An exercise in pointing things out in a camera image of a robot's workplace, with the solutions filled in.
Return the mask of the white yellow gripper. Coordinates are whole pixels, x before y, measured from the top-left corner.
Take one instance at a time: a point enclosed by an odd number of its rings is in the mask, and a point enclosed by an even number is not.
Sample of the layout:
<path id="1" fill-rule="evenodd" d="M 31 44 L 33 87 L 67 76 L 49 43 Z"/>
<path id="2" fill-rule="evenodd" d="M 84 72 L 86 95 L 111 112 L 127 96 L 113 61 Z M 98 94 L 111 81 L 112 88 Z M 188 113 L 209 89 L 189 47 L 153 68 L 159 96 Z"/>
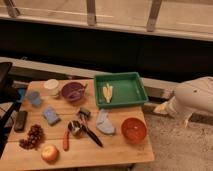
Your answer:
<path id="1" fill-rule="evenodd" d="M 173 101 L 174 101 L 174 98 L 171 98 L 170 100 L 157 105 L 154 108 L 154 112 L 161 115 L 175 116 L 177 112 L 173 107 Z"/>

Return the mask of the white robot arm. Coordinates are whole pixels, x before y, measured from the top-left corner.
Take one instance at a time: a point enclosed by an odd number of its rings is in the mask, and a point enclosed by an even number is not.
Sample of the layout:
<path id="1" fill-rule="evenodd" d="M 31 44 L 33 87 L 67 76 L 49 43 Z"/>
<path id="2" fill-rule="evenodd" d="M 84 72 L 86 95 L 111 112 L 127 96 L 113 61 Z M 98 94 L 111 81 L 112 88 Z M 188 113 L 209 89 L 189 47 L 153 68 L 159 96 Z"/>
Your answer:
<path id="1" fill-rule="evenodd" d="M 202 111 L 213 114 L 213 77 L 206 76 L 179 83 L 168 101 L 157 105 L 153 112 L 170 115 L 188 126 L 192 114 Z"/>

